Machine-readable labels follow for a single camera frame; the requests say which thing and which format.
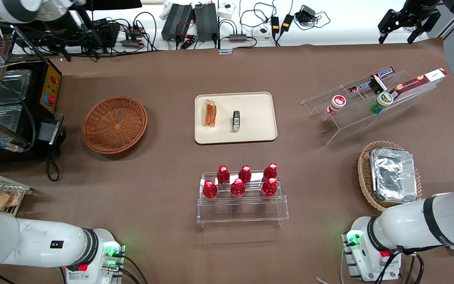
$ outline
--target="aluminum foil container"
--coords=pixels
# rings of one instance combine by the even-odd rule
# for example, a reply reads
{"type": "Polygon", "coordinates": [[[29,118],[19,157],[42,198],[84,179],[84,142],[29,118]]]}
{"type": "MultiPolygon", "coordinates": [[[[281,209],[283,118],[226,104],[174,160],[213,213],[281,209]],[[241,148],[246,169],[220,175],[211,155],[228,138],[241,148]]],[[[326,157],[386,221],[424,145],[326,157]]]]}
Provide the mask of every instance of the aluminum foil container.
{"type": "Polygon", "coordinates": [[[372,150],[371,172],[378,200],[395,203],[417,200],[414,160],[409,151],[384,147],[372,150]]]}

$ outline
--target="orange control panel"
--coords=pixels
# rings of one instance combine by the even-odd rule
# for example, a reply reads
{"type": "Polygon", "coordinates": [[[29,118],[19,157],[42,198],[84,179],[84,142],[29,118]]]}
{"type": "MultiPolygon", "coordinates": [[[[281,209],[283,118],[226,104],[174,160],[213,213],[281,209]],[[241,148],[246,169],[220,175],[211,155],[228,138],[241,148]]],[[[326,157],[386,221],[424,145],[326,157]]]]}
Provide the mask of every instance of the orange control panel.
{"type": "Polygon", "coordinates": [[[47,77],[45,78],[45,83],[43,83],[43,91],[41,91],[41,99],[39,103],[52,114],[56,111],[57,96],[59,94],[61,79],[61,74],[49,65],[47,77]]]}

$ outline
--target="clear acrylic stand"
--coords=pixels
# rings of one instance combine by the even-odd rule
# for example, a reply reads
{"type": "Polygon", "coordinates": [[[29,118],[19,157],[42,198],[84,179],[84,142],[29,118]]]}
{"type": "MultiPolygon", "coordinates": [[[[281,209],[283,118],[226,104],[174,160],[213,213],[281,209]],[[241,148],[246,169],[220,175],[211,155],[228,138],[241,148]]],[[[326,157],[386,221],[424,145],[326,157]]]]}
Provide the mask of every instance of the clear acrylic stand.
{"type": "Polygon", "coordinates": [[[288,220],[287,195],[278,178],[277,191],[273,196],[260,196],[263,184],[263,171],[252,171],[250,182],[245,183],[245,194],[241,198],[231,197],[231,184],[238,178],[231,174],[229,183],[218,184],[216,172],[202,173],[197,198],[197,223],[204,228],[205,223],[240,221],[278,221],[281,225],[288,220]],[[218,195],[208,199],[202,194],[204,182],[211,180],[218,187],[218,195]]]}
{"type": "MultiPolygon", "coordinates": [[[[327,145],[361,131],[372,124],[381,121],[382,119],[413,106],[416,102],[422,99],[422,97],[436,88],[435,84],[428,84],[429,86],[426,87],[423,85],[422,88],[417,88],[414,92],[403,93],[393,102],[391,106],[384,109],[380,114],[373,114],[370,110],[370,106],[376,101],[376,95],[371,88],[367,87],[360,91],[354,92],[350,92],[348,89],[368,82],[371,79],[371,75],[387,69],[388,67],[382,68],[372,72],[371,74],[360,77],[359,79],[343,84],[338,88],[321,93],[315,97],[305,99],[301,102],[301,105],[304,105],[312,116],[320,115],[323,121],[326,121],[330,117],[330,119],[334,122],[337,127],[337,131],[327,142],[327,145]],[[330,104],[330,101],[335,95],[344,96],[346,98],[346,106],[332,114],[329,114],[327,113],[327,106],[330,104]]],[[[413,77],[403,70],[395,74],[387,75],[381,80],[386,85],[388,90],[392,90],[398,84],[404,83],[411,79],[413,79],[413,77]]]]}

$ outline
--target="white desk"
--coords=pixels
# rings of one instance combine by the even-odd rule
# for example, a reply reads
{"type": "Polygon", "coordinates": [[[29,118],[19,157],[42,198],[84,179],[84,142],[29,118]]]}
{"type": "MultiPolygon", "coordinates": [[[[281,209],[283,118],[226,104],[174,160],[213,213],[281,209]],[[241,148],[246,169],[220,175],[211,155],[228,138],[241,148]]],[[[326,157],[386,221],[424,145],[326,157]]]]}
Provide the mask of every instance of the white desk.
{"type": "MultiPolygon", "coordinates": [[[[177,4],[188,5],[190,0],[173,0],[177,4]]],[[[236,22],[238,31],[241,30],[241,25],[239,24],[239,1],[233,0],[236,2],[236,8],[234,11],[234,16],[232,20],[236,22]]],[[[253,5],[256,2],[265,2],[271,4],[271,0],[241,0],[241,12],[253,9],[253,5]]],[[[323,28],[312,28],[309,30],[302,31],[300,30],[295,22],[290,26],[290,30],[285,32],[279,44],[282,46],[285,45],[363,45],[363,44],[378,44],[378,38],[380,37],[380,32],[377,28],[378,23],[385,15],[386,11],[389,9],[394,9],[399,11],[402,8],[405,0],[384,0],[384,1],[371,1],[371,0],[294,0],[291,14],[295,14],[299,11],[301,5],[306,4],[308,7],[312,8],[316,12],[325,11],[330,18],[330,23],[323,28]]],[[[279,23],[283,22],[285,15],[290,10],[290,0],[275,0],[274,5],[277,8],[276,16],[279,17],[279,23]]],[[[160,20],[158,17],[162,13],[163,5],[144,5],[142,8],[138,9],[125,9],[125,10],[112,10],[112,11],[94,11],[94,19],[102,19],[111,17],[112,19],[123,18],[128,20],[130,23],[133,22],[134,17],[141,13],[142,11],[148,11],[155,16],[157,21],[157,38],[155,40],[155,47],[159,50],[168,50],[169,46],[166,41],[162,39],[161,30],[164,26],[164,21],[160,20]]],[[[265,12],[267,16],[271,15],[272,8],[266,7],[263,5],[258,5],[257,9],[261,9],[265,12]]],[[[154,23],[150,15],[142,14],[138,17],[146,31],[151,35],[153,40],[153,31],[154,23]]],[[[256,25],[261,21],[253,13],[245,13],[243,16],[243,23],[248,25],[256,25]]],[[[188,30],[188,34],[194,34],[196,28],[192,26],[188,30]]],[[[228,36],[232,32],[232,27],[227,24],[222,24],[220,29],[220,38],[228,36]]],[[[247,36],[252,35],[251,28],[243,27],[243,32],[247,36]]],[[[407,32],[403,29],[393,31],[389,34],[388,38],[385,41],[386,43],[406,43],[407,38],[409,37],[410,32],[407,32]]],[[[427,39],[427,34],[423,34],[418,37],[415,41],[420,41],[427,39]]],[[[119,33],[119,40],[122,41],[125,39],[123,32],[119,33]]],[[[247,43],[230,43],[227,39],[223,40],[221,43],[221,48],[229,49],[239,46],[249,46],[252,45],[252,41],[247,43]]],[[[269,47],[274,46],[274,41],[259,41],[256,45],[257,47],[269,47]]],[[[197,49],[209,49],[213,48],[214,43],[212,41],[207,41],[205,43],[199,43],[197,49]]],[[[175,43],[171,43],[172,50],[175,49],[175,43]]],[[[118,51],[126,50],[128,52],[133,49],[125,49],[121,46],[120,43],[117,43],[115,49],[118,51]]],[[[70,52],[79,52],[79,48],[68,49],[70,52]]]]}

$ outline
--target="brown tabletop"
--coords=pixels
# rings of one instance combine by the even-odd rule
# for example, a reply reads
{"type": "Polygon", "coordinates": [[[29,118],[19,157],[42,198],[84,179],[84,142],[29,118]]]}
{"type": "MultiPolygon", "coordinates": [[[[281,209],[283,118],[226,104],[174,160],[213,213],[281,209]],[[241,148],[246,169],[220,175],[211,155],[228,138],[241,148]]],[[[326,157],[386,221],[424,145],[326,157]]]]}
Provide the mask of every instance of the brown tabletop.
{"type": "MultiPolygon", "coordinates": [[[[395,142],[413,153],[423,197],[454,191],[454,76],[440,39],[54,62],[64,74],[58,98],[68,135],[58,159],[63,178],[48,181],[41,161],[0,165],[0,175],[36,189],[24,198],[17,216],[109,230],[127,245],[127,255],[140,264],[150,284],[308,284],[317,283],[316,276],[339,283],[341,233],[356,218],[379,214],[362,196],[357,176],[360,152],[375,140],[395,142]],[[309,118],[301,100],[384,66],[413,77],[443,67],[449,76],[387,123],[326,146],[332,133],[318,117],[309,118]],[[196,144],[197,95],[257,91],[272,94],[276,140],[196,144]],[[117,95],[144,104],[149,124],[133,149],[105,157],[86,146],[81,127],[90,108],[117,95]],[[202,172],[220,164],[263,169],[270,162],[278,164],[288,195],[288,221],[281,227],[246,222],[200,228],[196,204],[202,172]]],[[[454,251],[438,248],[421,255],[422,283],[454,283],[454,251]]],[[[409,259],[403,263],[405,277],[409,259]]],[[[17,284],[61,283],[50,268],[0,265],[0,273],[17,284]]],[[[345,279],[359,283],[348,275],[345,279]]]]}

